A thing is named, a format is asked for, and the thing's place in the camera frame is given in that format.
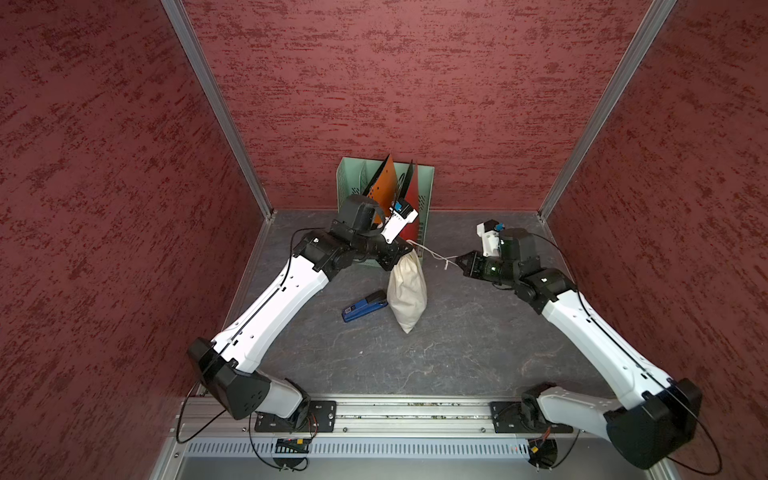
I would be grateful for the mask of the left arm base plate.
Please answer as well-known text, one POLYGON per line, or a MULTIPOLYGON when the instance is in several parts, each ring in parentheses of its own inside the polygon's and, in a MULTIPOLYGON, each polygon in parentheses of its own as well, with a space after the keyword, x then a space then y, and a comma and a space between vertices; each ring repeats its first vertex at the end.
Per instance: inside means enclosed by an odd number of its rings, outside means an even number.
POLYGON ((303 402, 288 418, 257 413, 253 430, 258 433, 330 433, 335 428, 337 402, 310 400, 303 402))

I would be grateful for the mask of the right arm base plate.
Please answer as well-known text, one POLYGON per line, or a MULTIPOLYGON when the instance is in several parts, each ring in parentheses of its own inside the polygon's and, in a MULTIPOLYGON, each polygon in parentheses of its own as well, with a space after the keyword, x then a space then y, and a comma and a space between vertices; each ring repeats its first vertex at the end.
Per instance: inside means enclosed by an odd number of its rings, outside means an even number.
POLYGON ((521 401, 495 401, 489 403, 491 421, 497 434, 527 433, 542 435, 573 433, 570 426, 551 423, 536 413, 530 413, 528 406, 521 401))

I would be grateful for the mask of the beige cloth drawstring bag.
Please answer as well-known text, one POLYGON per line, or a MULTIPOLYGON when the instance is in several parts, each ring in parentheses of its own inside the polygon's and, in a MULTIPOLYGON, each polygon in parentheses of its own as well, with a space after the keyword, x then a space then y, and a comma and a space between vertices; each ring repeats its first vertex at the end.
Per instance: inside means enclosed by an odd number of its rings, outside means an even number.
POLYGON ((427 286, 421 261, 415 251, 409 260, 390 272, 387 301, 400 328, 409 334, 427 307, 427 286))

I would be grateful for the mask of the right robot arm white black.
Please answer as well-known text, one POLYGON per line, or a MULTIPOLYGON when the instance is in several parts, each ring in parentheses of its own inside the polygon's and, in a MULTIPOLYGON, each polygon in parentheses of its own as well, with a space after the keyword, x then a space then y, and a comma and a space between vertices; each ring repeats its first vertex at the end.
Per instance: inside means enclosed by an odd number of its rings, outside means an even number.
POLYGON ((594 310, 566 273, 543 267, 539 235, 495 220, 478 224, 477 234, 481 250, 455 260, 463 274, 512 291, 560 330, 613 392, 610 398, 595 397, 543 383, 524 392, 512 407, 495 412, 496 419, 517 416, 530 431, 567 426, 596 435, 643 470, 694 438, 700 388, 655 366, 594 310))

